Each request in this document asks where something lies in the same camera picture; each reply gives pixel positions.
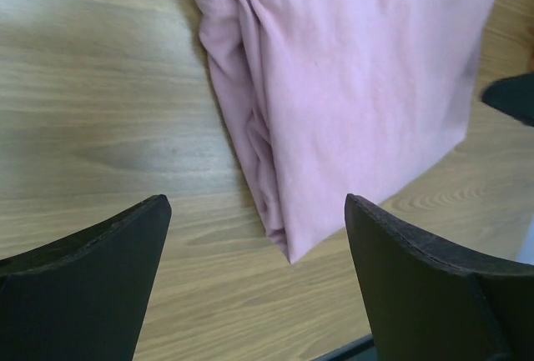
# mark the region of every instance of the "light brown tabletop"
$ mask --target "light brown tabletop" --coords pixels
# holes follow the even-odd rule
[[[534,0],[498,0],[478,90],[526,71],[533,20]],[[193,0],[0,0],[0,258],[165,193],[135,359],[313,359],[369,332],[345,233],[292,267],[264,237],[198,25]],[[468,139],[384,206],[514,258],[533,170],[534,129],[475,98]]]

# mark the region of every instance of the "folded pink fabric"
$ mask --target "folded pink fabric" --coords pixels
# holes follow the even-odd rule
[[[494,0],[196,0],[224,120],[293,263],[466,134]]]

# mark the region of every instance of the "pink cloth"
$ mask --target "pink cloth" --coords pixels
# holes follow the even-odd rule
[[[224,120],[291,263],[465,135],[494,0],[196,0]]]

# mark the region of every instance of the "wood grain surface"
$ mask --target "wood grain surface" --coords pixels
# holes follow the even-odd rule
[[[0,0],[0,258],[153,193],[174,217],[135,359],[309,360],[369,332],[345,233],[290,267],[263,235],[196,38],[193,0]],[[526,71],[534,0],[498,0],[479,90]],[[534,130],[474,98],[468,139],[385,203],[515,257]]]

